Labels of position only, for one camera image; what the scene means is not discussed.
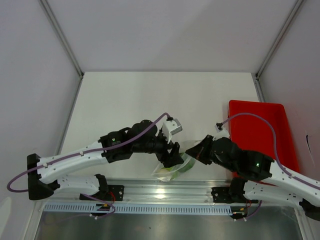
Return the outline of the green bell pepper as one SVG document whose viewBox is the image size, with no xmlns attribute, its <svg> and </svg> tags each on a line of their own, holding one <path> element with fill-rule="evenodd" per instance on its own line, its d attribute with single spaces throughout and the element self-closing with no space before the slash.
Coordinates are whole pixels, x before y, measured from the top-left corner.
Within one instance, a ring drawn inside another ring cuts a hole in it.
<svg viewBox="0 0 320 240">
<path fill-rule="evenodd" d="M 185 172 L 189 171 L 190 169 L 193 168 L 195 163 L 196 163 L 196 160 L 193 157 L 191 157 L 189 155 L 185 155 L 184 162 L 180 166 L 180 168 L 178 169 L 178 172 L 185 173 Z"/>
</svg>

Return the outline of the clear dotted zip bag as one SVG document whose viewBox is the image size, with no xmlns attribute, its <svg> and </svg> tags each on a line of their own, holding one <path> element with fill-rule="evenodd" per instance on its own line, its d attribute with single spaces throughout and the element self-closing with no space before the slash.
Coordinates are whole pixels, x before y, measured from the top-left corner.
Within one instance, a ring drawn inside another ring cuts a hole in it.
<svg viewBox="0 0 320 240">
<path fill-rule="evenodd" d="M 194 147 L 198 143 L 200 143 L 200 140 L 187 140 L 187 141 L 183 141 L 180 144 L 179 154 L 182 157 L 183 162 L 184 162 L 184 159 L 186 158 L 185 155 L 188 155 L 188 154 L 186 154 L 186 150 Z M 178 178 L 180 175 L 186 173 L 186 172 L 184 172 L 184 173 L 178 172 L 178 170 L 181 167 L 181 165 L 182 164 L 166 168 L 166 167 L 164 167 L 164 165 L 162 163 L 159 163 L 157 165 L 157 167 L 155 168 L 155 170 L 152 172 L 151 176 L 153 178 L 156 178 L 157 180 L 162 181 L 162 182 L 173 181 L 174 179 Z M 170 171 L 170 173 L 169 174 L 158 174 L 158 171 L 161 168 L 168 169 Z"/>
</svg>

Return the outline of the white egg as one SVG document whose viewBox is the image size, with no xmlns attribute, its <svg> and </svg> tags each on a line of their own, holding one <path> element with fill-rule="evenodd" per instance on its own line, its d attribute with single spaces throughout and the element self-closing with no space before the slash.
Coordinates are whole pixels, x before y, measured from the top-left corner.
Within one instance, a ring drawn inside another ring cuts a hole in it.
<svg viewBox="0 0 320 240">
<path fill-rule="evenodd" d="M 170 173 L 170 171 L 166 168 L 161 168 L 158 172 L 159 175 L 167 175 Z"/>
</svg>

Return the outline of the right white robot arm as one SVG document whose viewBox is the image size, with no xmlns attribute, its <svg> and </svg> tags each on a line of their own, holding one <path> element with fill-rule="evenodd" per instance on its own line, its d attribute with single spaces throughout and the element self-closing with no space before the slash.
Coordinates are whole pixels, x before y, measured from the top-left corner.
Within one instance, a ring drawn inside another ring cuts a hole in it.
<svg viewBox="0 0 320 240">
<path fill-rule="evenodd" d="M 215 163 L 237 176 L 224 193 L 212 189 L 215 203 L 280 203 L 304 211 L 315 221 L 320 219 L 320 182 L 286 167 L 258 151 L 244 150 L 227 137 L 207 135 L 186 154 L 199 162 Z"/>
</svg>

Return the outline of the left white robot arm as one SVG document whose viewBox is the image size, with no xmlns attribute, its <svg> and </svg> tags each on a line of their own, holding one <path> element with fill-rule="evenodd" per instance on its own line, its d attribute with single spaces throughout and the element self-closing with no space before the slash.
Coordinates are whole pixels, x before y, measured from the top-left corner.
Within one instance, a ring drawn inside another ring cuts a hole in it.
<svg viewBox="0 0 320 240">
<path fill-rule="evenodd" d="M 167 119 L 161 128 L 150 120 L 100 137 L 91 145 L 70 154 L 40 157 L 27 156 L 27 192 L 32 201 L 44 200 L 54 194 L 78 194 L 80 200 L 120 200 L 102 174 L 72 176 L 82 169 L 128 160 L 134 153 L 154 154 L 164 167 L 174 167 L 184 161 L 180 145 L 172 136 L 183 130 L 177 119 Z"/>
</svg>

